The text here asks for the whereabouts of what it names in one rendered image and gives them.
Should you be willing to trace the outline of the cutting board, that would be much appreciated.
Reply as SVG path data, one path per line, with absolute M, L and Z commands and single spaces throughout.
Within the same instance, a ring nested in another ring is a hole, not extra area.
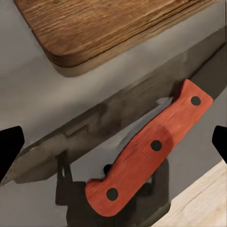
M 198 1 L 13 0 L 48 58 L 67 68 Z

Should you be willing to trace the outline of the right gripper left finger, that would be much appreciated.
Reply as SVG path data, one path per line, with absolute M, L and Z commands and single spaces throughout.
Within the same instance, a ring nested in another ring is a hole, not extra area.
M 25 143 L 20 126 L 0 131 L 0 183 Z

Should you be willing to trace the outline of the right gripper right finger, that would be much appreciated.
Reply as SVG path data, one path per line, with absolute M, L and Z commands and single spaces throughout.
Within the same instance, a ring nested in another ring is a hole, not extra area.
M 222 158 L 227 164 L 227 128 L 222 126 L 216 126 L 212 143 L 216 147 L 217 151 L 220 153 Z

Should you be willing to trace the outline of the parer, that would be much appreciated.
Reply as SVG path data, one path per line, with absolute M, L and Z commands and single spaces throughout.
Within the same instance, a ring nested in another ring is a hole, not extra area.
M 226 87 L 227 44 L 181 82 L 175 101 L 133 135 L 104 179 L 86 183 L 90 206 L 104 217 L 118 214 Z

